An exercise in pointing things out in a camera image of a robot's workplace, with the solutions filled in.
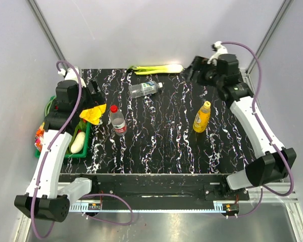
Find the red cap water bottle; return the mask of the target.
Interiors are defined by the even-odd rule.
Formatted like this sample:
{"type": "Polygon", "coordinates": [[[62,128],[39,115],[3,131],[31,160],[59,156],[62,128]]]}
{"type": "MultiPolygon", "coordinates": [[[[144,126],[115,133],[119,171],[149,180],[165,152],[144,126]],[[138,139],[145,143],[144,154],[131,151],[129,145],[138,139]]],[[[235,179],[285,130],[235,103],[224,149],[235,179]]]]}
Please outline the red cap water bottle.
{"type": "Polygon", "coordinates": [[[124,136],[127,133],[126,121],[116,105],[111,105],[110,107],[110,121],[118,136],[124,136]]]}

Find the yellow juice bottle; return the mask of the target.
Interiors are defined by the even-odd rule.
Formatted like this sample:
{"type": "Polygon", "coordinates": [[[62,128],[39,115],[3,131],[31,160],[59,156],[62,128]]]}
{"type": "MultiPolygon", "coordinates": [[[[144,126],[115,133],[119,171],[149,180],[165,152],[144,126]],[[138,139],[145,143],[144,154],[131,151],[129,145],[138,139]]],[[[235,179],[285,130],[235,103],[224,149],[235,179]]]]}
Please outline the yellow juice bottle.
{"type": "Polygon", "coordinates": [[[203,106],[199,109],[196,114],[193,123],[193,129],[197,133],[202,133],[206,130],[211,116],[211,103],[205,101],[203,106]]]}

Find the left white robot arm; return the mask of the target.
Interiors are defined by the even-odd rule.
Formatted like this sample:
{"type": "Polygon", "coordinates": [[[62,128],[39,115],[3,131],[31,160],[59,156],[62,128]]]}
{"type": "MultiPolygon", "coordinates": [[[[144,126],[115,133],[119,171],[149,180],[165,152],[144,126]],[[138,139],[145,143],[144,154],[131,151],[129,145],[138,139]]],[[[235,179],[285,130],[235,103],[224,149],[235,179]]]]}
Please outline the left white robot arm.
{"type": "Polygon", "coordinates": [[[44,118],[42,150],[35,174],[25,194],[17,195],[14,205],[29,218],[63,222],[70,206],[82,196],[94,199],[99,186],[89,178],[77,178],[59,190],[61,166],[71,144],[82,111],[105,104],[105,94],[97,80],[78,92],[74,80],[58,82],[56,97],[44,118]]]}

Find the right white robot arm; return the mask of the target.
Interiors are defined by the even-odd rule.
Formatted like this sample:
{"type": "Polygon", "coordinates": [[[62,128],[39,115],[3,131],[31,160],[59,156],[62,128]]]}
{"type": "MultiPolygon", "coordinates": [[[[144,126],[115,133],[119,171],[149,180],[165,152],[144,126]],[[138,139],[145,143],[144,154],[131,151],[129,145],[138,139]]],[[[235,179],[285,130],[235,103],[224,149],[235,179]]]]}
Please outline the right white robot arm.
{"type": "Polygon", "coordinates": [[[286,148],[264,120],[253,92],[242,80],[236,55],[226,53],[215,59],[195,56],[183,75],[187,81],[216,88],[242,125],[255,153],[253,162],[227,176],[226,183],[219,188],[223,198],[230,200],[239,189],[263,186],[290,176],[296,152],[286,148]]]}

